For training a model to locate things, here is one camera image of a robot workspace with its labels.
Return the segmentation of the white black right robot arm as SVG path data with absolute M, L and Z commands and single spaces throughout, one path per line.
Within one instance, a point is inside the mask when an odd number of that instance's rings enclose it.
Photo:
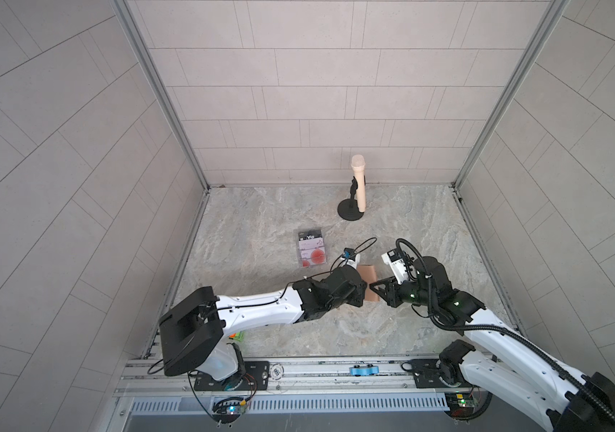
M 389 306 L 424 306 L 441 330 L 460 334 L 439 356 L 442 382 L 480 387 L 546 431 L 615 431 L 615 384 L 584 374 L 502 322 L 470 293 L 453 288 L 434 257 L 390 250 L 393 275 L 370 289 Z

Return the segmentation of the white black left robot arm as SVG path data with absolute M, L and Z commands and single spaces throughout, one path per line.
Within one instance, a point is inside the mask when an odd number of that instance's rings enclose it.
M 319 320 L 343 304 L 363 306 L 368 284 L 352 266 L 339 267 L 322 280 L 304 278 L 271 293 L 215 294 L 203 286 L 159 318 L 162 371 L 178 376 L 200 371 L 217 382 L 244 371 L 233 334 L 274 325 Z

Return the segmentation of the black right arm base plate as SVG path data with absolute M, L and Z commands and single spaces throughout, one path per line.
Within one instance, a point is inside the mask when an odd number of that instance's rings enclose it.
M 433 388 L 471 388 L 471 385 L 460 377 L 451 377 L 440 369 L 438 359 L 416 358 L 401 364 L 401 369 L 413 376 L 417 389 Z

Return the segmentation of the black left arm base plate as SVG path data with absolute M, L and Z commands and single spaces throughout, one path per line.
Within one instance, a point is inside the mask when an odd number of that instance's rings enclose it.
M 266 391 L 269 381 L 268 361 L 246 361 L 230 377 L 216 381 L 209 374 L 197 373 L 193 379 L 197 392 L 249 392 Z

